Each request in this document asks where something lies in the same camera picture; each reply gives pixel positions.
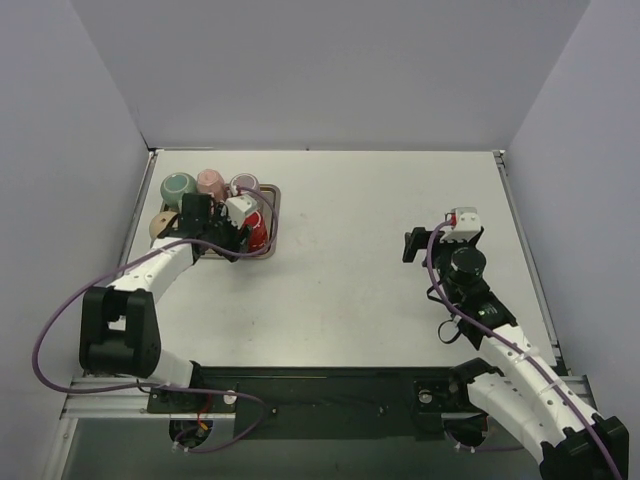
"red can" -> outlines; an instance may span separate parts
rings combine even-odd
[[[264,221],[262,213],[253,213],[249,216],[249,218],[245,220],[244,224],[250,226],[253,229],[253,231],[251,232],[251,237],[249,237],[249,252],[260,250],[267,244],[267,241],[269,240],[267,225]]]

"screw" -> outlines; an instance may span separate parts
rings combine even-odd
[[[418,392],[418,400],[420,400],[420,403],[431,403],[433,397],[431,393],[429,393],[429,390],[420,390]]]
[[[227,390],[227,392],[235,393],[233,390]],[[227,405],[233,405],[234,403],[236,403],[237,398],[238,397],[236,397],[235,395],[225,395],[223,397],[223,400]]]

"black bracket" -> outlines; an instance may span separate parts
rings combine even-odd
[[[109,323],[124,316],[125,330]],[[91,287],[82,301],[80,365],[89,372],[149,377],[160,360],[160,332],[153,294]]]
[[[594,416],[593,429],[622,475],[629,478],[629,431],[617,417],[603,420]],[[586,430],[574,432],[565,429],[566,438],[555,447],[542,443],[544,460],[540,464],[543,480],[613,480],[611,469],[605,462],[593,438]]]
[[[469,408],[473,405],[469,401],[468,385],[473,383],[476,377],[485,373],[498,373],[503,376],[499,368],[489,365],[482,358],[474,358],[453,367],[449,372],[449,390],[454,395],[456,404],[460,408]]]

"cable clip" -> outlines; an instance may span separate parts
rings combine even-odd
[[[529,350],[522,352],[520,355],[514,358],[511,361],[511,363],[513,363],[514,365],[517,365],[520,362],[524,362],[529,357],[537,356],[539,353],[540,353],[540,350],[538,349],[538,347],[531,347]]]
[[[547,385],[542,390],[540,390],[538,392],[538,396],[544,395],[549,390],[552,390],[553,388],[557,387],[558,385],[561,385],[562,383],[563,383],[563,381],[562,381],[562,379],[560,377],[556,378],[553,382],[551,382],[549,385]]]

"green cup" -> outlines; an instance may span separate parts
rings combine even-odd
[[[184,172],[172,173],[160,185],[160,195],[169,208],[178,208],[185,193],[196,192],[196,179]]]

